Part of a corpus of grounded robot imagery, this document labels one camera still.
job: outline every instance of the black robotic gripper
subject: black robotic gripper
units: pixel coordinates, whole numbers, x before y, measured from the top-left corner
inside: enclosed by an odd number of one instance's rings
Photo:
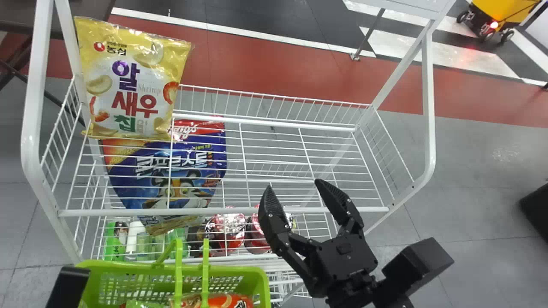
[[[405,247],[377,281],[370,273],[379,262],[365,241],[352,199],[329,182],[316,179],[315,184],[340,226],[334,238],[318,242],[292,232],[270,186],[261,198],[259,223],[272,250],[297,272],[312,297],[327,297],[329,307],[412,308],[409,296],[454,263],[431,237]]]

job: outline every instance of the white floor line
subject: white floor line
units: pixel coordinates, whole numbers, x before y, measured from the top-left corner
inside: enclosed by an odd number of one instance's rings
[[[545,85],[546,82],[545,81],[540,81],[540,80],[534,80],[534,79],[529,79],[529,78],[523,78],[521,77],[521,80],[523,80],[524,83],[528,83],[528,84],[534,84],[534,85]]]
[[[344,47],[344,46],[331,45],[331,44],[326,44],[326,43],[318,43],[318,42],[313,42],[313,41],[307,41],[305,39],[298,39],[298,38],[291,38],[291,37],[285,37],[285,36],[279,36],[279,35],[272,35],[272,34],[268,34],[268,33],[262,33],[262,32],[249,31],[249,30],[238,29],[238,28],[233,28],[233,27],[214,25],[214,24],[209,24],[209,23],[206,23],[206,22],[186,20],[186,19],[169,17],[169,16],[164,16],[164,15],[144,13],[144,12],[140,12],[140,11],[136,11],[136,10],[128,10],[128,9],[122,9],[122,8],[114,7],[114,8],[112,8],[112,14],[120,15],[120,16],[126,16],[126,17],[132,17],[132,18],[145,19],[145,20],[165,22],[165,23],[173,24],[173,25],[187,26],[187,27],[205,29],[205,30],[222,32],[222,33],[229,33],[229,34],[240,35],[240,36],[266,39],[268,41],[274,41],[274,42],[281,42],[281,43],[287,43],[287,44],[293,44],[293,45],[299,45],[299,46],[305,46],[305,47],[313,47],[313,48],[324,49],[324,50],[332,50],[334,52],[352,53],[352,52],[356,51],[354,48],[348,48],[348,47]],[[363,50],[360,53],[360,55],[368,56],[368,57],[371,57],[371,58],[375,57],[375,54],[373,52],[370,52],[370,51],[367,51],[367,50]]]
[[[348,10],[360,12],[363,14],[377,16],[380,10],[380,8],[378,7],[363,3],[357,3],[350,0],[343,0],[343,2]],[[383,18],[406,22],[408,24],[418,25],[421,27],[426,26],[426,24],[428,23],[427,18],[396,12],[393,10],[386,10],[383,14]],[[472,32],[472,30],[470,30],[470,28],[468,28],[466,25],[457,24],[455,17],[445,16],[437,29],[441,31],[457,33],[464,36],[476,37],[474,32]]]
[[[514,31],[512,43],[518,46],[523,53],[548,74],[548,55],[535,46],[535,44],[531,43],[527,37],[523,36],[519,31]]]
[[[363,33],[367,33],[367,28],[360,27],[360,29]],[[377,55],[390,56],[394,58],[403,58],[414,41],[414,37],[398,35],[380,30],[374,30],[369,38],[369,44]],[[514,71],[511,70],[496,54],[436,42],[432,43],[432,51],[434,55],[433,62],[437,65],[511,78],[519,78],[516,73],[514,73]],[[421,60],[420,53],[417,55],[415,60]]]

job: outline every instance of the white wire shopping cart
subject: white wire shopping cart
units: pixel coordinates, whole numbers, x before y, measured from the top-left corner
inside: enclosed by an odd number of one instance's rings
[[[369,105],[181,85],[175,118],[218,121],[218,116],[223,116],[226,175],[209,208],[129,210],[109,182],[101,144],[80,135],[82,127],[76,119],[83,117],[89,123],[89,107],[83,99],[85,87],[69,2],[38,0],[21,133],[25,175],[74,263],[105,256],[104,234],[109,221],[140,214],[251,215],[266,185],[272,185],[286,212],[293,214],[293,231],[323,241],[336,234],[337,225],[314,187],[315,178],[328,180],[347,192],[361,213],[380,213],[367,234],[432,176],[436,163],[432,33],[454,1],[423,0],[417,4],[411,0],[361,0],[430,19]],[[40,147],[54,2],[73,79],[52,132]],[[421,47],[426,167],[414,178],[377,109]],[[59,187],[67,173],[71,181],[70,189],[65,191]],[[184,259],[187,263],[200,261]],[[210,262],[261,266],[271,280],[273,302],[284,303],[293,295],[307,296],[299,276],[275,254],[254,255],[241,246],[230,255],[211,257]]]

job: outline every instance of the dark table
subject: dark table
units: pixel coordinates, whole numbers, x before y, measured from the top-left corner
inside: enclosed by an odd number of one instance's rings
[[[73,16],[107,20],[115,0],[68,0]],[[36,0],[0,0],[0,31],[32,35]],[[52,38],[63,39],[57,10],[53,8]]]
[[[107,20],[115,0],[68,0],[73,16],[87,16],[99,20]],[[36,0],[0,0],[0,31],[16,32],[28,35],[27,39],[17,47],[6,60],[0,60],[6,73],[0,75],[0,90],[13,77],[27,82],[26,76],[19,71],[28,64],[31,54],[32,28],[36,11]],[[53,9],[51,38],[63,39],[57,10]],[[44,96],[58,106],[62,103],[51,93],[44,91]]]

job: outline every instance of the yellow snack bag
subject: yellow snack bag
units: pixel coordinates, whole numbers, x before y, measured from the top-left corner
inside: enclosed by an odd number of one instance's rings
[[[75,17],[94,138],[166,139],[191,43]]]

